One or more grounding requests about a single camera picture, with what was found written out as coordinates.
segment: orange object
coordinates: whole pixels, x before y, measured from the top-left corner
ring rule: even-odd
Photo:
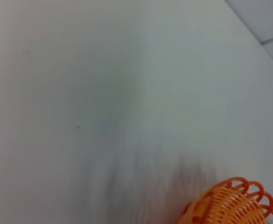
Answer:
[[[249,193],[250,186],[259,190]],[[269,199],[269,205],[259,204],[263,197]],[[270,214],[273,215],[273,198],[263,186],[234,177],[214,185],[189,203],[177,224],[267,224]]]

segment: orange plastic basket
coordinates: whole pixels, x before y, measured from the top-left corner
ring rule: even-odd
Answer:
[[[248,193],[250,186],[259,190]],[[269,205],[259,204],[263,197],[269,199]],[[273,215],[273,198],[263,186],[234,177],[214,185],[189,203],[177,224],[267,224],[270,214]]]

